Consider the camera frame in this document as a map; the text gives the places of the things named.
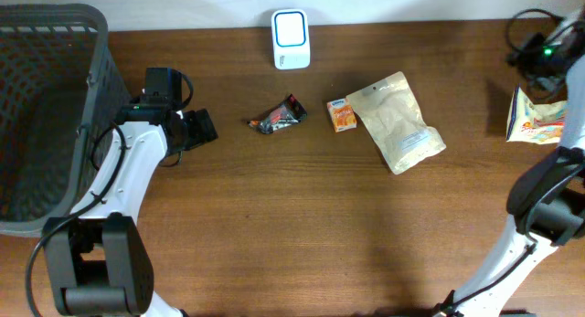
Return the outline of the black red snack packet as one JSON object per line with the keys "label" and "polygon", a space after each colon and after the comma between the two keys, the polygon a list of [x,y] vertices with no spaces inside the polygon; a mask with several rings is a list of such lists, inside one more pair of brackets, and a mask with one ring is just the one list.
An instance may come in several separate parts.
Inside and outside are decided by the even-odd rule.
{"label": "black red snack packet", "polygon": [[302,122],[307,116],[304,106],[294,95],[289,94],[278,106],[269,111],[265,118],[248,121],[248,126],[262,134],[272,134]]}

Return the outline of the small orange juice carton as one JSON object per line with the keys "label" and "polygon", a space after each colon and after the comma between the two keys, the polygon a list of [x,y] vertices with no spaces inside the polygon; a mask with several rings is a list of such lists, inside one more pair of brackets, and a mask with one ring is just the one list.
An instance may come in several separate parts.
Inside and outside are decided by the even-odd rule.
{"label": "small orange juice carton", "polygon": [[356,115],[347,98],[329,101],[326,106],[335,132],[343,132],[357,127]]}

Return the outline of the beige kraft paper pouch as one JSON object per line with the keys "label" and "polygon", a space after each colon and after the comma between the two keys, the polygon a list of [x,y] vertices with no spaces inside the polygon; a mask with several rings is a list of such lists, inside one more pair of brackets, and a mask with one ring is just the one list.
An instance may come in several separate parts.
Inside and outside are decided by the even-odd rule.
{"label": "beige kraft paper pouch", "polygon": [[347,96],[393,174],[402,174],[446,149],[438,131],[423,120],[402,72]]}

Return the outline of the yellow snack chip bag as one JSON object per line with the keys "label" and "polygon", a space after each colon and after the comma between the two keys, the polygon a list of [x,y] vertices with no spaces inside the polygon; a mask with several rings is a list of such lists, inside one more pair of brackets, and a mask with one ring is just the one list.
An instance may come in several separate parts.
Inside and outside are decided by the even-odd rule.
{"label": "yellow snack chip bag", "polygon": [[535,144],[559,143],[565,123],[565,100],[535,104],[517,86],[506,125],[506,140]]}

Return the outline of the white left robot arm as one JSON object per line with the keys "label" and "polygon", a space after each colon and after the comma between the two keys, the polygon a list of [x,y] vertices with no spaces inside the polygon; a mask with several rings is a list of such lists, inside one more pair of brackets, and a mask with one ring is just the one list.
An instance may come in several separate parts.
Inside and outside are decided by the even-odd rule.
{"label": "white left robot arm", "polygon": [[122,106],[108,128],[109,150],[83,198],[65,217],[51,217],[27,263],[43,254],[54,304],[64,316],[183,316],[154,290],[154,268],[137,219],[154,171],[168,157],[218,138],[207,110],[189,111],[193,83],[170,68],[149,68],[141,95]]}

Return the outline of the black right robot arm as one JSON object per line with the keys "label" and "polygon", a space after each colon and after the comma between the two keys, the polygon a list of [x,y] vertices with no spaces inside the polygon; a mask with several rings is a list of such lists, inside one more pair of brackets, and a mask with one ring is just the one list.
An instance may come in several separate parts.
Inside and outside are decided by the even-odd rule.
{"label": "black right robot arm", "polygon": [[551,96],[567,91],[558,147],[512,187],[502,236],[462,287],[437,304],[434,316],[501,316],[530,272],[546,257],[584,235],[584,195],[569,183],[584,176],[584,11],[553,15],[557,28],[512,45],[507,63],[527,83]]}

